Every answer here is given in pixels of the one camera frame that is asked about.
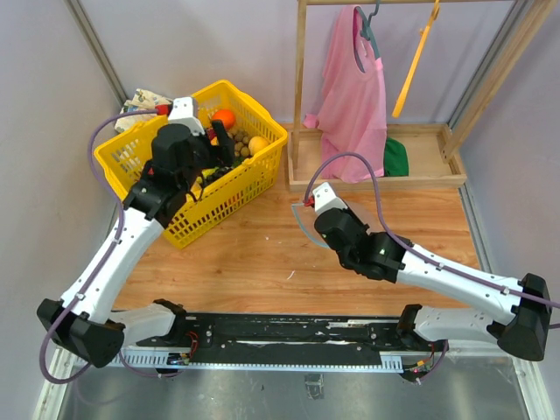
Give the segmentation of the yellow lemon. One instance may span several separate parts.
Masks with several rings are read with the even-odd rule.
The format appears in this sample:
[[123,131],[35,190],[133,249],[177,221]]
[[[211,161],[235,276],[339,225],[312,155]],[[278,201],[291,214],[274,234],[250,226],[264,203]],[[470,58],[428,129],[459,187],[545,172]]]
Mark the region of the yellow lemon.
[[270,145],[270,142],[267,138],[262,136],[253,136],[250,138],[248,142],[248,150],[251,156],[254,156],[259,151],[262,151],[266,147]]

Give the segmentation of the clear zip top bag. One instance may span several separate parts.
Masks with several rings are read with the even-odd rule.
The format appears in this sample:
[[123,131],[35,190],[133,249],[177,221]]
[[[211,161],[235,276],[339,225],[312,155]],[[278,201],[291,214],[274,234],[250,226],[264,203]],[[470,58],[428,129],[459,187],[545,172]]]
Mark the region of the clear zip top bag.
[[[361,222],[368,225],[367,231],[369,233],[377,233],[384,230],[382,224],[377,218],[376,212],[372,212],[370,208],[355,201],[347,200],[346,204]],[[305,206],[301,202],[294,203],[290,207],[299,228],[307,236],[307,238],[313,244],[321,248],[328,249],[325,240],[314,227],[315,220],[317,219],[314,208],[311,206]]]

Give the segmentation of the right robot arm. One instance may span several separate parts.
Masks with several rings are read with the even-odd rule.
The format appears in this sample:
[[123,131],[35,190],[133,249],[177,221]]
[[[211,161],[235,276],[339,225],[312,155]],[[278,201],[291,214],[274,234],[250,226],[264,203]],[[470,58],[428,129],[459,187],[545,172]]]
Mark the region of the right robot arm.
[[349,209],[320,213],[314,228],[334,250],[340,265],[372,280],[435,291],[465,304],[442,310],[422,304],[405,307],[396,328],[408,350],[426,341],[472,340],[494,343],[526,361],[542,361],[552,308],[546,281],[496,276],[441,258],[400,236],[369,232]]

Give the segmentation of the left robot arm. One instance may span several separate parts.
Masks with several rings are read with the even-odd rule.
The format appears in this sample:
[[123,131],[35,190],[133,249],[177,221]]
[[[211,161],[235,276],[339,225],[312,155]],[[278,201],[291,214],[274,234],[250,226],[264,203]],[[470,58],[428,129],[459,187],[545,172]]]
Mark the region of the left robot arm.
[[186,311],[164,299],[139,310],[113,311],[114,302],[147,248],[167,229],[206,169],[230,166],[234,142],[222,121],[211,122],[217,141],[182,123],[161,127],[151,158],[121,201],[115,232],[59,300],[44,300],[37,315],[53,341],[103,368],[130,344],[160,338],[175,347],[187,335]]

